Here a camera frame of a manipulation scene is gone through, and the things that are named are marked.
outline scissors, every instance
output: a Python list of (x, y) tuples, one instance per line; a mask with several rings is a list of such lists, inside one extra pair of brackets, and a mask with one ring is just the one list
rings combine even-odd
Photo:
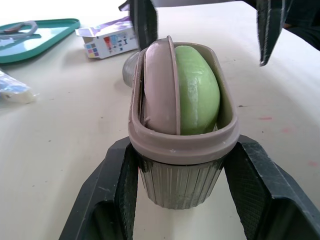
[[(19, 30), (24, 27), (24, 26), (31, 26), (30, 31), (28, 32), (19, 32)], [(18, 39), (24, 39), (37, 31), (38, 25), (36, 24), (35, 21), (24, 21), (21, 23), (18, 23), (12, 27), (9, 27), (4, 30), (0, 30), (0, 40), (6, 40), (6, 39), (13, 39), (13, 40), (18, 40)]]

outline soap bar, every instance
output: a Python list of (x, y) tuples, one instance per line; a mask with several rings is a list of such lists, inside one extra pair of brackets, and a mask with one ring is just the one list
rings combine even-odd
[(181, 135), (212, 132), (220, 106), (217, 79), (201, 54), (191, 46), (177, 46)]

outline plastic bag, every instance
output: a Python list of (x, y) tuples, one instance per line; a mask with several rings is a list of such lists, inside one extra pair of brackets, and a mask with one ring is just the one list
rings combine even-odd
[(0, 69), (0, 97), (13, 103), (29, 104), (36, 98), (26, 84), (4, 73)]

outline pink stain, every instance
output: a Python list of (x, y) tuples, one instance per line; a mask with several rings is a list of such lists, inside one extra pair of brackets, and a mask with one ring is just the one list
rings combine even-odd
[(271, 116), (263, 116), (263, 117), (259, 117), (259, 120), (272, 120)]
[(315, 161), (308, 161), (308, 165), (310, 167), (318, 167), (319, 163), (315, 162)]
[(292, 128), (290, 127), (284, 127), (281, 129), (281, 132), (284, 133), (284, 134), (289, 134), (292, 132)]

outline soap container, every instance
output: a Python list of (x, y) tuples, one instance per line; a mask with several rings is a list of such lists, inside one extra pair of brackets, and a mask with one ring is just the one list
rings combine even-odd
[(213, 50), (195, 43), (173, 44), (174, 47), (190, 46), (196, 49), (216, 77), (220, 108), (215, 131), (180, 135), (178, 129), (176, 134), (166, 134), (146, 127), (142, 120), (145, 114), (144, 83), (147, 80), (145, 57), (148, 49), (145, 49), (139, 53), (135, 68), (128, 133), (138, 153), (140, 173), (148, 197), (161, 207), (182, 210), (196, 207), (210, 196), (224, 158), (235, 146), (240, 132), (236, 106)]

